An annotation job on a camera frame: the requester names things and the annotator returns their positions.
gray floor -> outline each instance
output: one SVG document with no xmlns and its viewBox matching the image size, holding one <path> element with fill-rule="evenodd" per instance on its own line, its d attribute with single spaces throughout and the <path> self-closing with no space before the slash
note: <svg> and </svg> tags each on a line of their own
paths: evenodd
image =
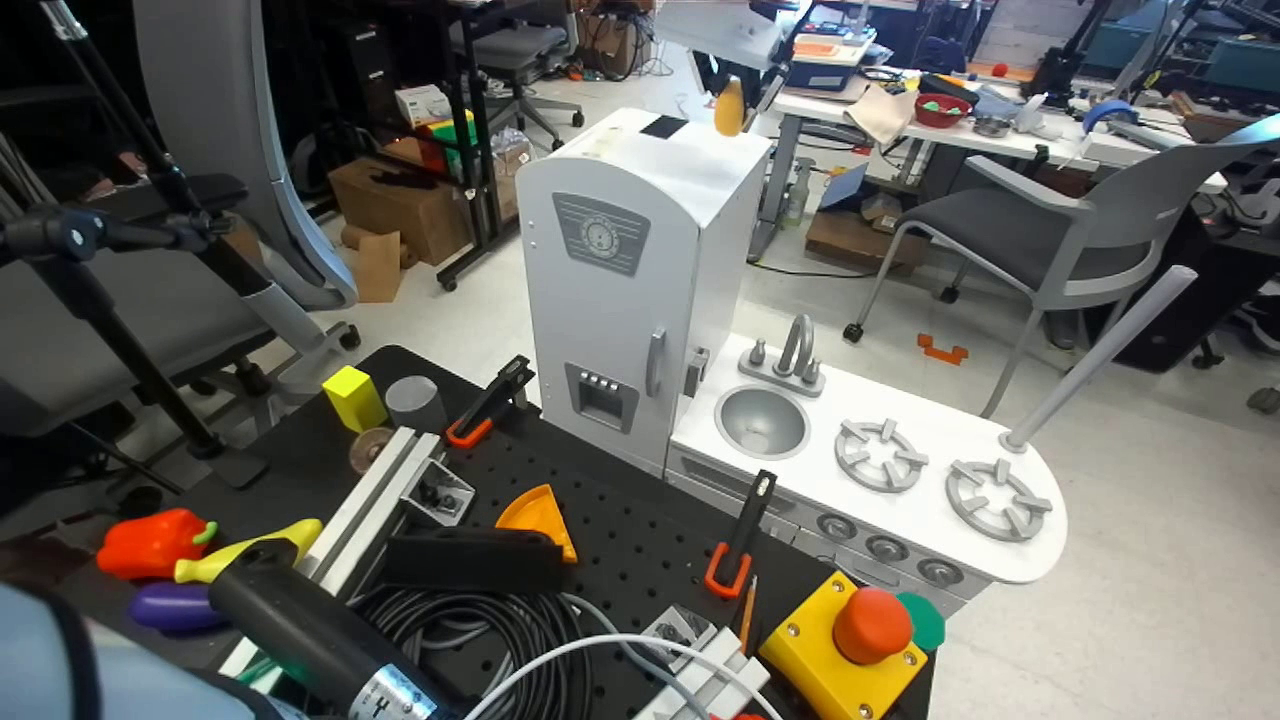
<svg viewBox="0 0 1280 720">
<path fill-rule="evenodd" d="M 550 85 L 593 114 L 617 105 L 697 110 L 678 46 L 627 85 Z M 513 352 L 531 352 L 524 247 L 510 244 L 450 297 L 416 267 L 395 304 L 337 310 L 367 343 L 404 343 L 438 363 L 487 381 Z M 794 223 L 767 265 L 829 267 L 805 254 Z M 981 409 L 1016 297 L 971 283 L 954 309 L 926 286 L 945 265 L 894 283 L 861 349 L 841 340 L 865 281 L 790 281 L 748 270 L 738 332 L 780 340 L 794 310 L 821 323 L 821 359 Z M 969 343 L 965 368 L 915 352 L 915 332 Z M 1280 714 L 1280 418 L 1252 415 L 1249 391 L 1280 363 L 1225 332 L 1228 363 L 1144 375 L 1108 368 L 1036 439 L 1055 468 L 1072 539 L 1062 566 L 1029 587 L 992 587 L 954 621 L 935 672 L 935 714 Z M 1039 349 L 1016 375 L 1002 418 L 1045 394 L 1068 354 Z"/>
</svg>

toy kitchen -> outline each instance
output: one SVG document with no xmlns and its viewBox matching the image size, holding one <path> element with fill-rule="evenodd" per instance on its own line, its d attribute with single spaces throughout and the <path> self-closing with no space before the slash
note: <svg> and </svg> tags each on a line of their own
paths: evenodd
<svg viewBox="0 0 1280 720">
<path fill-rule="evenodd" d="M 945 614 L 1032 585 L 1068 508 L 1032 443 L 841 368 L 790 334 L 731 334 L 767 141 L 617 110 L 522 170 L 545 418 L 742 511 L 777 473 L 766 530 Z"/>
</svg>

orange bracket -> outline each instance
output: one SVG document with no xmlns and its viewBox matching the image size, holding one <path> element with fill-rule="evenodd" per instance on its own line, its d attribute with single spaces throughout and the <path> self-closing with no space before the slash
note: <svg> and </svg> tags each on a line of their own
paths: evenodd
<svg viewBox="0 0 1280 720">
<path fill-rule="evenodd" d="M 939 359 L 939 363 L 954 363 L 961 368 L 969 359 L 969 349 L 965 343 L 954 343 L 954 349 L 935 349 L 935 340 L 927 332 L 915 334 L 921 352 L 927 359 Z"/>
</svg>

table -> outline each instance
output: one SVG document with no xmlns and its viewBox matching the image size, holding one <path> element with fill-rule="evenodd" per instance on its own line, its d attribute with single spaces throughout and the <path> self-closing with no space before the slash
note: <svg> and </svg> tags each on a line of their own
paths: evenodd
<svg viewBox="0 0 1280 720">
<path fill-rule="evenodd" d="M 445 409 L 461 411 L 476 388 L 404 349 L 380 349 L 360 363 L 380 388 L 400 375 L 432 375 L 439 385 Z M 256 456 L 274 465 L 274 475 L 231 491 L 220 484 L 200 484 L 186 502 L 217 516 L 229 534 L 269 530 L 297 516 L 333 516 L 347 497 L 355 473 L 347 468 L 347 430 L 337 424 L 333 409 L 316 394 L 266 439 L 253 443 Z M 495 511 L 524 488 L 550 479 L 560 497 L 568 526 L 580 549 L 580 566 L 571 587 L 617 614 L 620 629 L 646 629 L 667 603 L 727 621 L 727 608 L 709 601 L 699 573 L 713 539 L 727 530 L 727 516 L 697 502 L 691 497 L 580 443 L 576 437 L 535 418 L 516 415 L 491 439 L 470 456 L 450 456 L 450 468 L 476 484 L 476 502 L 470 522 L 491 522 Z M 802 555 L 796 549 L 760 534 L 760 603 L 758 635 L 777 629 L 825 576 L 829 566 Z M 240 638 L 235 630 L 217 630 L 207 638 L 165 638 L 129 625 L 129 585 L 101 576 L 96 566 L 78 573 L 62 587 L 79 612 L 114 625 L 117 630 L 141 638 L 145 647 L 189 663 L 217 669 L 220 656 Z M 895 714 L 927 714 L 935 658 L 915 674 Z M 655 694 L 655 682 L 627 663 L 597 669 L 599 714 L 632 714 Z M 796 694 L 780 682 L 767 690 L 790 714 L 805 714 Z"/>
<path fill-rule="evenodd" d="M 844 99 L 829 99 L 829 95 L 813 95 L 813 92 L 794 92 L 794 86 L 777 92 L 772 110 L 780 110 L 783 119 L 780 119 L 780 141 L 777 141 L 772 170 L 766 185 L 760 223 L 758 223 L 748 258 L 760 258 L 780 229 L 783 186 L 790 186 L 790 177 L 796 163 L 802 133 L 810 125 L 844 125 L 847 128 L 844 107 L 847 107 Z M 1003 160 L 1045 160 L 1045 163 L 1082 168 L 1082 170 L 1130 168 L 1130 163 L 1141 163 L 1144 157 L 1151 157 L 1151 149 L 1122 141 L 1108 128 L 1096 128 L 1086 141 L 1082 125 L 1063 110 L 1045 110 L 1045 137 L 1021 137 L 1021 133 L 981 137 L 981 133 L 971 133 L 971 119 L 965 119 L 955 128 L 926 128 L 913 119 L 900 137 L 908 141 L 908 160 L 894 177 L 871 170 L 877 181 L 889 181 L 894 186 L 913 186 L 913 181 L 927 163 L 934 149 L 961 149 L 961 153 L 985 153 L 985 157 L 1003 157 Z"/>
</svg>

